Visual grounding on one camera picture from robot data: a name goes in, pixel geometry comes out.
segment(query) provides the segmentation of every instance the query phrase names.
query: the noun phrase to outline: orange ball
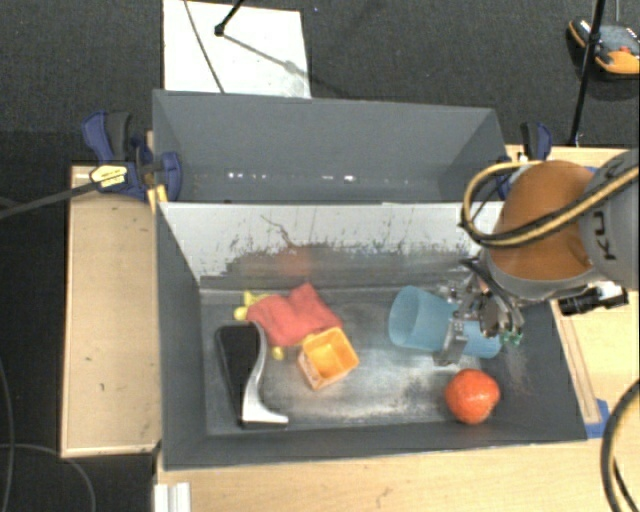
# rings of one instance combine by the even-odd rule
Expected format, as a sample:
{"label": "orange ball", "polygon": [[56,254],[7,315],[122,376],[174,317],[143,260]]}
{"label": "orange ball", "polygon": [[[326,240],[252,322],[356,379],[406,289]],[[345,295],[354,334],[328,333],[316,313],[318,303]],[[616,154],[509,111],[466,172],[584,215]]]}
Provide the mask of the orange ball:
{"label": "orange ball", "polygon": [[459,371],[444,390],[449,410],[462,423],[477,425],[489,417],[500,400],[498,383],[481,370]]}

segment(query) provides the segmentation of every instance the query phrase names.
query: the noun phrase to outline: blue clamp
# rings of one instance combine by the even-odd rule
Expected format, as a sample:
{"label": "blue clamp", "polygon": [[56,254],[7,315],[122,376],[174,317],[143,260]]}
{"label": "blue clamp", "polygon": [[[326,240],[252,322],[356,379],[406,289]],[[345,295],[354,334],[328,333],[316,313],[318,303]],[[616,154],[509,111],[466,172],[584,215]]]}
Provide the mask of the blue clamp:
{"label": "blue clamp", "polygon": [[126,112],[108,114],[100,110],[82,122],[85,144],[96,154],[101,166],[91,173],[97,190],[146,201],[150,185],[145,183],[143,177],[153,173],[156,178],[163,178],[168,199],[175,201],[182,186],[182,167],[178,155],[175,152],[163,153],[161,161],[154,164],[153,153],[144,139],[139,135],[129,139],[129,120],[130,115]]}

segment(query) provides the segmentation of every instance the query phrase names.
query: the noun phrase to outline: red cloth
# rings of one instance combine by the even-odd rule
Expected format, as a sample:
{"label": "red cloth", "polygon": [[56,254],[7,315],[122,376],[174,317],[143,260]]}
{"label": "red cloth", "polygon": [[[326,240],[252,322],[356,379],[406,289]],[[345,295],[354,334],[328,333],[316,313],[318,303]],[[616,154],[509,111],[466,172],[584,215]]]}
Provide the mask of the red cloth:
{"label": "red cloth", "polygon": [[342,320],[323,302],[311,283],[291,290],[289,297],[270,295],[249,306],[247,320],[259,323],[271,345],[289,347],[308,334],[342,327]]}

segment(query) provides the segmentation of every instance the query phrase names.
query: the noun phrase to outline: wooden board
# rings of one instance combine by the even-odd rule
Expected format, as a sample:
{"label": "wooden board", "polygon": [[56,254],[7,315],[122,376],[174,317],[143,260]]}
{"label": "wooden board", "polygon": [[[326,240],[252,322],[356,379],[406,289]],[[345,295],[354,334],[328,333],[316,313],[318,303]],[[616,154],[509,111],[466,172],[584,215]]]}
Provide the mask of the wooden board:
{"label": "wooden board", "polygon": [[[73,169],[73,186],[88,169]],[[71,201],[64,457],[149,452],[160,439],[153,231],[149,206],[134,199]]]}

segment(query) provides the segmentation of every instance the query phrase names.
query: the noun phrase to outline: black carpet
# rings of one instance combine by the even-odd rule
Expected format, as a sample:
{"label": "black carpet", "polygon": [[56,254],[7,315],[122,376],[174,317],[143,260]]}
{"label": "black carpet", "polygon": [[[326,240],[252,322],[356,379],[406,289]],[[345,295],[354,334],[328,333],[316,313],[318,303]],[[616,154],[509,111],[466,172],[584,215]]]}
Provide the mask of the black carpet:
{"label": "black carpet", "polygon": [[[496,109],[505,140],[540,121],[567,141],[578,95],[568,21],[590,17],[585,0],[264,0],[247,5],[303,13],[315,97]],[[613,17],[614,3],[607,6]],[[621,18],[640,29],[640,4]],[[74,160],[91,158],[80,122],[98,109],[127,110],[151,127],[150,93],[162,86],[160,0],[0,2],[0,197],[27,201],[68,184]],[[212,27],[218,20],[212,20]],[[638,82],[589,86],[583,145],[638,145]],[[17,441],[58,442],[65,293],[64,205],[0,222],[0,357]],[[0,443],[7,440],[0,406]],[[6,451],[0,453],[0,488]],[[151,458],[82,461],[98,510],[150,508]],[[72,468],[21,450],[10,510],[89,510]]]}

